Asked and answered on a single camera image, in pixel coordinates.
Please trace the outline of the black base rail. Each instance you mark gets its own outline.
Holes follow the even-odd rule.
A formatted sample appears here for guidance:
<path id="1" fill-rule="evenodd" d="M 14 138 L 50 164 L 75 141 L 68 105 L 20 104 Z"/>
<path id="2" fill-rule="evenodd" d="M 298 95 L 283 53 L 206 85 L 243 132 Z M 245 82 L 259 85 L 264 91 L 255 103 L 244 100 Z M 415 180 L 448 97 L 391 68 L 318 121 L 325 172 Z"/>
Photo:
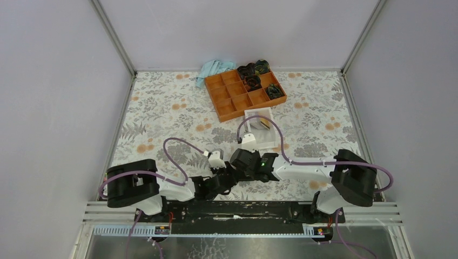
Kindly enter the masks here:
<path id="1" fill-rule="evenodd" d="M 302 234 L 305 224 L 344 223 L 343 212 L 325 214 L 310 202 L 169 201 L 141 223 L 163 223 L 172 234 Z"/>

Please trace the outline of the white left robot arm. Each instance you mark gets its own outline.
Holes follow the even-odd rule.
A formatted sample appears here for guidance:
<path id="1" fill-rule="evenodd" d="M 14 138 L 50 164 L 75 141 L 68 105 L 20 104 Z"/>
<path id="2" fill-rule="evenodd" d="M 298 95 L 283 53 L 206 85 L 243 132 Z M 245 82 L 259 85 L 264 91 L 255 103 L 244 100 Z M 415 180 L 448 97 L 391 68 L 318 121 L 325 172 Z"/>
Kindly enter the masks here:
<path id="1" fill-rule="evenodd" d="M 137 208 L 160 222 L 167 217 L 167 201 L 213 200 L 227 195 L 237 183 L 230 165 L 217 169 L 212 177 L 195 176 L 182 181 L 159 174 L 156 162 L 145 159 L 109 168 L 99 195 L 109 208 Z"/>

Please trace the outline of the dark rolled sock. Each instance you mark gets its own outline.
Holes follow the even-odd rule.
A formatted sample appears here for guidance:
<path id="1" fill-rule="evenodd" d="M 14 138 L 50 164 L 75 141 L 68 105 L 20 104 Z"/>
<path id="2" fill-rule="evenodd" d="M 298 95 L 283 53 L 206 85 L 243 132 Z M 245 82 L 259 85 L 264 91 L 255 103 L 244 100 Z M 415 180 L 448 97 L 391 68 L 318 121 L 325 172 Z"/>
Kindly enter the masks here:
<path id="1" fill-rule="evenodd" d="M 257 60 L 254 66 L 254 71 L 256 75 L 269 73 L 271 70 L 268 61 L 264 59 Z"/>
<path id="2" fill-rule="evenodd" d="M 281 89 L 281 87 L 278 84 L 269 84 L 265 88 L 265 92 L 270 100 L 278 99 L 285 95 L 283 90 Z"/>
<path id="3" fill-rule="evenodd" d="M 261 79 L 258 75 L 246 76 L 244 78 L 244 86 L 247 92 L 261 89 Z"/>
<path id="4" fill-rule="evenodd" d="M 242 81 L 248 76 L 255 75 L 255 63 L 239 66 L 237 68 L 237 73 Z"/>

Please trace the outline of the light blue cloth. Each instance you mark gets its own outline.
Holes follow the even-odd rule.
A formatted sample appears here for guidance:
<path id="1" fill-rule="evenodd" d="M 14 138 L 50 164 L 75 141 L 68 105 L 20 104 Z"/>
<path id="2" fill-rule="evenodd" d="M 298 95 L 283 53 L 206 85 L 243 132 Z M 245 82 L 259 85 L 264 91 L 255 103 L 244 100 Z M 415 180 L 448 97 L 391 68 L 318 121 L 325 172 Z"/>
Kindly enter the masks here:
<path id="1" fill-rule="evenodd" d="M 205 84 L 204 79 L 209 76 L 214 76 L 216 74 L 227 72 L 234 69 L 236 69 L 235 62 L 222 62 L 216 59 L 211 60 L 202 66 L 200 73 L 197 76 L 196 87 L 203 88 Z"/>

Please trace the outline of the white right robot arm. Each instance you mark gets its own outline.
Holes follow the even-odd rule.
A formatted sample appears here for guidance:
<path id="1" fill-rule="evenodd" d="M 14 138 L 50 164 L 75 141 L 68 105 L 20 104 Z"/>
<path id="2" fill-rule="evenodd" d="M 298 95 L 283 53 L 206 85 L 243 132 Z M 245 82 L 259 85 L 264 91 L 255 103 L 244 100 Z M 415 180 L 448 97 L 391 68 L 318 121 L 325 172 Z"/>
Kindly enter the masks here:
<path id="1" fill-rule="evenodd" d="M 306 180 L 329 185 L 319 191 L 310 207 L 314 221 L 324 222 L 337 209 L 346 206 L 371 207 L 377 169 L 353 152 L 340 149 L 325 158 L 285 158 L 278 153 L 237 149 L 230 158 L 236 172 L 258 181 Z"/>

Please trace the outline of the orange compartment tray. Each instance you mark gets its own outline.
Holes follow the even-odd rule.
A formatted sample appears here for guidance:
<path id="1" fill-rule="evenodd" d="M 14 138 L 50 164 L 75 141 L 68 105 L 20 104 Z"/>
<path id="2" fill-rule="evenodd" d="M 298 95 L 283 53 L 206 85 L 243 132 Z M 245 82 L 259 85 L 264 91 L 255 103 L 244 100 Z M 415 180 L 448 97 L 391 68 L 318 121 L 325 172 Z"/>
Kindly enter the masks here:
<path id="1" fill-rule="evenodd" d="M 272 107 L 285 103 L 287 94 L 273 72 L 261 74 L 262 88 L 247 92 L 236 70 L 209 76 L 204 79 L 205 86 L 214 105 L 220 122 L 232 120 L 244 115 L 245 110 Z M 270 100 L 265 92 L 269 84 L 278 84 L 284 96 Z"/>

